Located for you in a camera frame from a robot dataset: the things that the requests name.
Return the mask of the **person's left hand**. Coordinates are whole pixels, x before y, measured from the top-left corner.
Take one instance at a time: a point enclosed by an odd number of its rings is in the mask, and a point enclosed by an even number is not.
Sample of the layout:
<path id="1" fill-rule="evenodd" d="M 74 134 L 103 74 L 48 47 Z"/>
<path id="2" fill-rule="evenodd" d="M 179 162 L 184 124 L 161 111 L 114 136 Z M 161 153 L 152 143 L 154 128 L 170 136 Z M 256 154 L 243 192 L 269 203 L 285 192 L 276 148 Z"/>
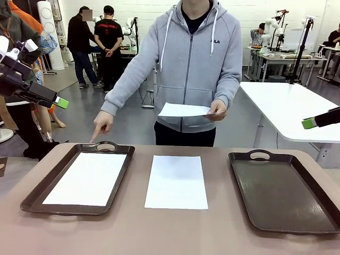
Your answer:
<path id="1" fill-rule="evenodd" d="M 212 122 L 222 121 L 227 115 L 227 107 L 220 99 L 216 99 L 211 103 L 209 112 L 204 116 Z"/>

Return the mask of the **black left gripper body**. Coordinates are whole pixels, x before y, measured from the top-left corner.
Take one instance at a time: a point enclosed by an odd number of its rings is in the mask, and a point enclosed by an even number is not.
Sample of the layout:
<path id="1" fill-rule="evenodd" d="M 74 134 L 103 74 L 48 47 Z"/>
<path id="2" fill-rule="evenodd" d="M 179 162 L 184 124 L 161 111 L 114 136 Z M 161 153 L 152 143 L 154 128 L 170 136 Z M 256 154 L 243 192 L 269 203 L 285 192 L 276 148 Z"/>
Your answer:
<path id="1" fill-rule="evenodd" d="M 1 74 L 1 96 L 10 97 L 16 92 L 27 91 L 31 87 L 31 82 L 27 80 L 31 68 L 22 63 L 17 63 L 13 69 L 1 64 Z"/>

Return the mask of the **person's right hand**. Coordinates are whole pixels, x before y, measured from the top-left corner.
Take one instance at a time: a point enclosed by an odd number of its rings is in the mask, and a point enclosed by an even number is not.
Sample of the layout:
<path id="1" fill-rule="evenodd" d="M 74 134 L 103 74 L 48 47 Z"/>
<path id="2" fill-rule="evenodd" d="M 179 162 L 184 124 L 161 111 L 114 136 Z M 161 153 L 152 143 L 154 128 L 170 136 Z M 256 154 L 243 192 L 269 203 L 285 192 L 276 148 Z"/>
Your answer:
<path id="1" fill-rule="evenodd" d="M 90 143 L 94 142 L 100 134 L 108 133 L 111 130 L 113 123 L 114 116 L 112 114 L 100 111 L 93 121 L 95 128 Z"/>

